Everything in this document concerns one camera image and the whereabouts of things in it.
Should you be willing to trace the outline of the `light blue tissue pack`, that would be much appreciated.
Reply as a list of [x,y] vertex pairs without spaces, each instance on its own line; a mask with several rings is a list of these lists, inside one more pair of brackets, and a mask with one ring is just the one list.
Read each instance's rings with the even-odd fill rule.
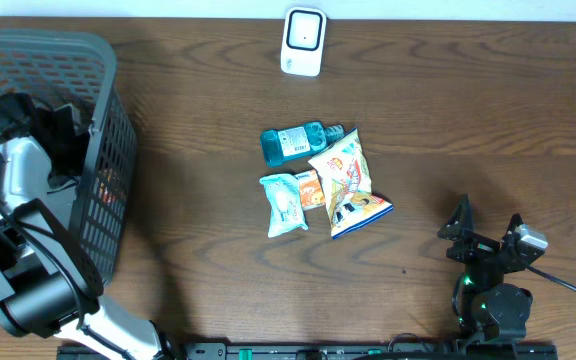
[[259,183],[264,187],[271,206],[269,238],[297,228],[308,229],[295,176],[287,173],[273,174],[262,177]]

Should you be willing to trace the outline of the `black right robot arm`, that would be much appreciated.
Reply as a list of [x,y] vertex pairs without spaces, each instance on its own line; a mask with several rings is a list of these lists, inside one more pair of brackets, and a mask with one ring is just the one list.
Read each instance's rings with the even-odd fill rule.
[[453,294],[462,332],[474,342],[513,343],[526,336],[532,293],[504,281],[545,254],[549,242],[519,214],[494,240],[475,231],[473,210],[464,194],[437,236],[452,242],[446,256],[465,265]]

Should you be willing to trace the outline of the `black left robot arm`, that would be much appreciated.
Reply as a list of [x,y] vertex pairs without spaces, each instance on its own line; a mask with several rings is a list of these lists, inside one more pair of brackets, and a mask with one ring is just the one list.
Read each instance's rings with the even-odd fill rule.
[[0,95],[0,325],[108,359],[180,359],[152,321],[107,296],[135,133],[116,97]]

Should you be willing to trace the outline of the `small orange snack pack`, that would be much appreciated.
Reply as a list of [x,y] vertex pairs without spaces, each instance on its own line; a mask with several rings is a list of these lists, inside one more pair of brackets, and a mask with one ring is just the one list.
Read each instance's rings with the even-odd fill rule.
[[295,175],[299,183],[301,205],[304,211],[321,207],[325,204],[325,196],[319,176],[315,170],[308,170]]

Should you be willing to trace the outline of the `blue mouthwash bottle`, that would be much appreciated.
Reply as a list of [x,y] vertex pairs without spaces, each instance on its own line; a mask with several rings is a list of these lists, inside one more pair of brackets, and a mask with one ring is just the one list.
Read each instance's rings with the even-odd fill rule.
[[260,145],[265,163],[278,167],[285,162],[313,156],[345,136],[342,125],[324,127],[321,122],[308,122],[283,130],[261,133]]

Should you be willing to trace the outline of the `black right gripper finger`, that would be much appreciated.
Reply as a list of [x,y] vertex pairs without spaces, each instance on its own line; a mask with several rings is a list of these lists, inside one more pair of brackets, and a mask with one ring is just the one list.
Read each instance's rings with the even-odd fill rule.
[[473,212],[469,196],[463,194],[449,220],[438,230],[440,239],[460,241],[473,232]]
[[515,245],[520,239],[518,227],[523,224],[524,222],[521,215],[519,213],[513,214],[510,218],[506,232],[501,238],[501,243],[503,245]]

